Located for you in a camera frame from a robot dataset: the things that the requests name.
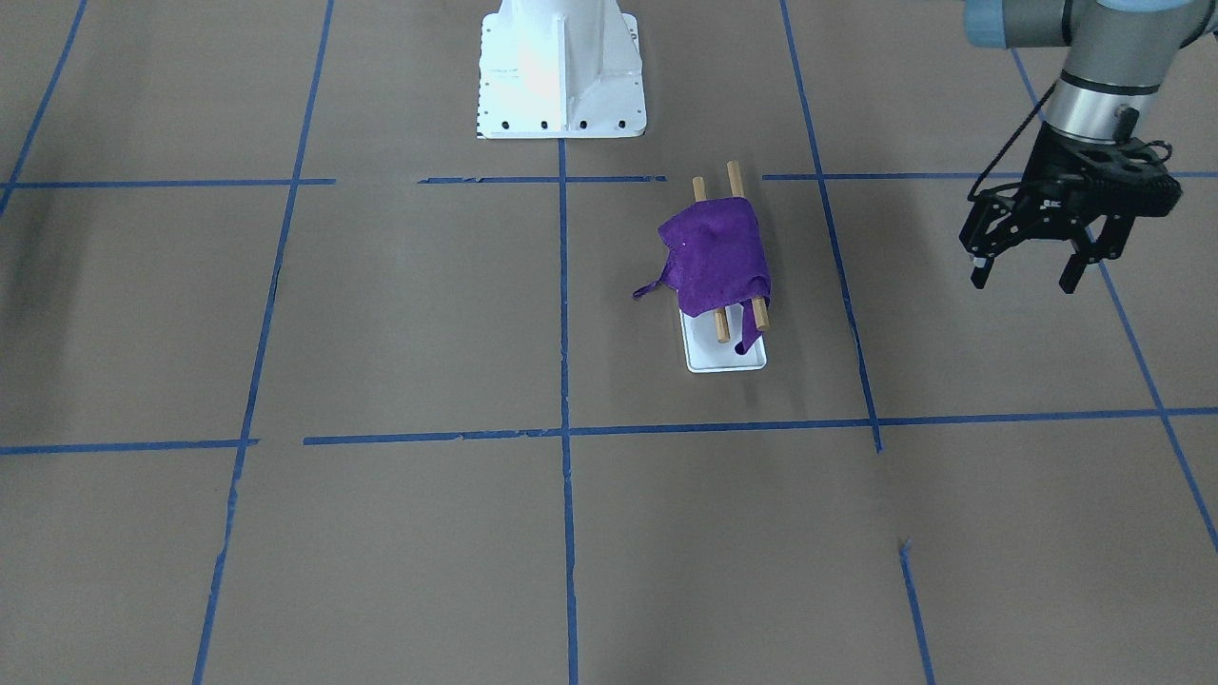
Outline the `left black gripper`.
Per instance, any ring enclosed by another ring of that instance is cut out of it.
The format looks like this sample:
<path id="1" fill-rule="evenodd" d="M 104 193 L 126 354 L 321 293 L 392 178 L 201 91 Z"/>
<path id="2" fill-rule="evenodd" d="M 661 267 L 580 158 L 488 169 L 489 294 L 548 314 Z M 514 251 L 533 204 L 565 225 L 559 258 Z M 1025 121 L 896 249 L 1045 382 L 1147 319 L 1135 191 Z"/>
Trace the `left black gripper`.
<path id="1" fill-rule="evenodd" d="M 1044 123 L 1019 180 L 970 193 L 960 243 L 972 255 L 971 285 L 984 289 L 1000 254 L 1027 240 L 1073 247 L 1058 285 L 1074 294 L 1093 264 L 1117 260 L 1139 218 L 1169 216 L 1183 194 L 1170 176 L 1170 143 L 1084 143 Z"/>

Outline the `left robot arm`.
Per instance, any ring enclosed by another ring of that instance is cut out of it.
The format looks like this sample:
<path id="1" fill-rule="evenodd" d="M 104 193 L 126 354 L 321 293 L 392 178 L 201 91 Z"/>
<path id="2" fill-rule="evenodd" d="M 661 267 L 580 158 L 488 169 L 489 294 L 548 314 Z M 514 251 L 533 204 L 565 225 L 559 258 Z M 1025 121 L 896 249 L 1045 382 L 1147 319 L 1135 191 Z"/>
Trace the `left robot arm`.
<path id="1" fill-rule="evenodd" d="M 1060 277 L 1074 293 L 1091 264 L 1118 258 L 1139 218 L 1162 218 L 1183 190 L 1169 143 L 1136 135 L 1177 52 L 1216 32 L 1213 1 L 970 1 L 978 48 L 1066 48 L 1052 87 L 1032 108 L 1040 128 L 1016 183 L 970 190 L 960 243 L 971 282 L 987 286 L 996 258 L 1030 240 L 1071 246 Z"/>

